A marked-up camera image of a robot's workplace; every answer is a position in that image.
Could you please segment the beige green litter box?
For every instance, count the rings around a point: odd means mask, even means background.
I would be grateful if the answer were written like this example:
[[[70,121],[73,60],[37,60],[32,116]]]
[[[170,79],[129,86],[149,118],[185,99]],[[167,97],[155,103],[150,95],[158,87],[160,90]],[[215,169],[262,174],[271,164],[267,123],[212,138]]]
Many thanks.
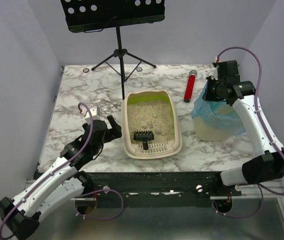
[[[121,104],[122,141],[125,153],[139,160],[154,160],[177,154],[183,146],[175,104],[165,89],[131,92]],[[152,131],[148,150],[134,140],[134,132]]]

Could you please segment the black mounting base rail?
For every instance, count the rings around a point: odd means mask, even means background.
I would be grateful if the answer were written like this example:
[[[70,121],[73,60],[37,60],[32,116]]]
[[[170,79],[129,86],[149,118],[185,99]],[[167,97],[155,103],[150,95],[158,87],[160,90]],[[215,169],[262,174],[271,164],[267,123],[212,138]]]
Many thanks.
[[[238,197],[234,186],[224,186],[214,171],[80,172],[84,193],[102,192],[87,201],[98,208],[166,208],[211,205],[211,198]]]

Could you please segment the right table grommet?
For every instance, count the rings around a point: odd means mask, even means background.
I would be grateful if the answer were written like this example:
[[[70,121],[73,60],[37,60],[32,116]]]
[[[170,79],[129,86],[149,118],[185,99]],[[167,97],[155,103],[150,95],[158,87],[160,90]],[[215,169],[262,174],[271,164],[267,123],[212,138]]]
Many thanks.
[[[141,67],[137,67],[137,68],[136,68],[136,71],[137,71],[137,72],[141,72],[142,70],[143,70],[143,69],[142,69]]]

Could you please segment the red microphone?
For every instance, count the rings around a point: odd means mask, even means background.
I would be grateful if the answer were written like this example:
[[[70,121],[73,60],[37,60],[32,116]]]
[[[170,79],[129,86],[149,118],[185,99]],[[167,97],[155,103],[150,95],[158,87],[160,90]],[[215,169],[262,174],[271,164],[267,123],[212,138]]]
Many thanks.
[[[185,89],[185,93],[184,93],[184,97],[183,97],[183,101],[185,103],[189,103],[191,101],[197,75],[198,75],[198,73],[197,73],[196,70],[191,70],[189,72],[187,84],[186,84],[186,89]]]

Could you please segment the black music stand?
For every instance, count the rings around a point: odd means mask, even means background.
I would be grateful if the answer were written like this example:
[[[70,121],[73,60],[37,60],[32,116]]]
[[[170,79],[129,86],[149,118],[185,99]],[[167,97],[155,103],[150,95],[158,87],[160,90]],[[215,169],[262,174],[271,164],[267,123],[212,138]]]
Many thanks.
[[[120,70],[116,71],[121,79],[122,98],[125,97],[125,82],[130,78],[125,74],[124,56],[138,60],[136,67],[144,63],[152,68],[150,63],[125,49],[122,45],[121,27],[140,24],[153,24],[165,19],[164,0],[61,0],[65,21],[71,33],[99,33],[105,29],[116,31],[117,48],[106,59],[92,67],[95,71],[111,58],[118,58]]]

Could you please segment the bin with blue bag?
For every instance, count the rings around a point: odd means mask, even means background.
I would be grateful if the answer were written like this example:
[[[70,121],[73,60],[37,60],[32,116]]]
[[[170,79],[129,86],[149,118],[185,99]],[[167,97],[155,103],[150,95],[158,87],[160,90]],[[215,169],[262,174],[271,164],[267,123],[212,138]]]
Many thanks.
[[[204,85],[199,97],[194,101],[190,113],[196,136],[201,141],[222,142],[245,133],[239,115],[226,102],[203,100],[206,87],[207,85]]]

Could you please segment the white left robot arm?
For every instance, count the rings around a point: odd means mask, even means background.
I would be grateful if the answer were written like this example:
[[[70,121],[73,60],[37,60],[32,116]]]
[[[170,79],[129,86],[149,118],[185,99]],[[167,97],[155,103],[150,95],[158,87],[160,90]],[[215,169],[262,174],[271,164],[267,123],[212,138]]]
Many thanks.
[[[99,119],[83,124],[84,133],[64,147],[45,173],[20,194],[0,201],[2,227],[7,226],[17,239],[26,240],[64,202],[101,192],[81,169],[100,155],[106,143],[121,138],[121,126],[111,115],[107,120],[111,128]]]

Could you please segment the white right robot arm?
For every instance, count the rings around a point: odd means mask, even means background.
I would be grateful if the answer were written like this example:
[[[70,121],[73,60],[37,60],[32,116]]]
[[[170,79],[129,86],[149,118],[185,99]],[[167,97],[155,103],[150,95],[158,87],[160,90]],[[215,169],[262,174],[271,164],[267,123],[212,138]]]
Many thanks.
[[[284,146],[272,131],[250,81],[241,81],[236,60],[214,63],[203,100],[225,101],[238,114],[251,141],[254,158],[241,167],[222,171],[225,186],[260,184],[284,176]]]

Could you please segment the table grommet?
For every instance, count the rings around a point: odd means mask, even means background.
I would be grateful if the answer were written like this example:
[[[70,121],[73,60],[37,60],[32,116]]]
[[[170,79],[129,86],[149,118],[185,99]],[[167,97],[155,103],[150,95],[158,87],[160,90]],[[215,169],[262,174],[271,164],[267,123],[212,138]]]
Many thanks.
[[[143,70],[143,69],[142,69],[141,67],[137,67],[137,68],[136,68],[136,71],[137,71],[137,72],[141,72],[142,70]]]
[[[88,73],[89,71],[90,71],[90,70],[89,70],[88,68],[84,68],[84,69],[83,69],[83,72],[84,72],[84,73]]]

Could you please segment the left table grommet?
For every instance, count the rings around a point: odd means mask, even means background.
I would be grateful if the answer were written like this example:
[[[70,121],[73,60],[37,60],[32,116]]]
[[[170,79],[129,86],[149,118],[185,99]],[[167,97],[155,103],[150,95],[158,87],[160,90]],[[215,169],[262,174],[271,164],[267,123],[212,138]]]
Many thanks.
[[[83,72],[84,72],[84,73],[88,73],[89,71],[90,71],[90,70],[89,70],[88,68],[84,68],[84,69],[83,69]]]

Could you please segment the black litter scoop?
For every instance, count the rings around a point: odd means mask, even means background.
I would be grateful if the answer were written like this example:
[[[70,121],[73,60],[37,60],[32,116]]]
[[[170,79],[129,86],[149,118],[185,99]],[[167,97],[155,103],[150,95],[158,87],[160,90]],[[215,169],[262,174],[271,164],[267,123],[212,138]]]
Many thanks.
[[[155,139],[154,133],[150,130],[135,131],[133,133],[133,140],[137,142],[142,142],[143,149],[146,151],[149,149],[149,141]]]

